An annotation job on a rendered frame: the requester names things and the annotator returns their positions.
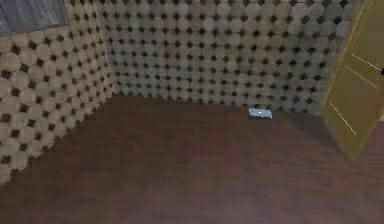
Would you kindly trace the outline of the small pale blue box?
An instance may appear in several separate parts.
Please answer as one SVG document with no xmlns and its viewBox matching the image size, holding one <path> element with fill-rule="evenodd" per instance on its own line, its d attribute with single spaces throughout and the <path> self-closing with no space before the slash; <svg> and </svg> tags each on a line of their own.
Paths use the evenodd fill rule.
<svg viewBox="0 0 384 224">
<path fill-rule="evenodd" d="M 260 108 L 249 108 L 248 114 L 251 118 L 255 119 L 272 119 L 273 114 L 271 110 Z"/>
</svg>

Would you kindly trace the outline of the olive yellow room door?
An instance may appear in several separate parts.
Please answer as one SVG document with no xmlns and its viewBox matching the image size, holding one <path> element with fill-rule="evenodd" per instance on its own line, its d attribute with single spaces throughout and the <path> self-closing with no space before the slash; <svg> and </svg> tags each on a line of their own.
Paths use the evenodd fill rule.
<svg viewBox="0 0 384 224">
<path fill-rule="evenodd" d="M 356 160 L 384 115 L 384 0 L 358 0 L 317 114 Z"/>
</svg>

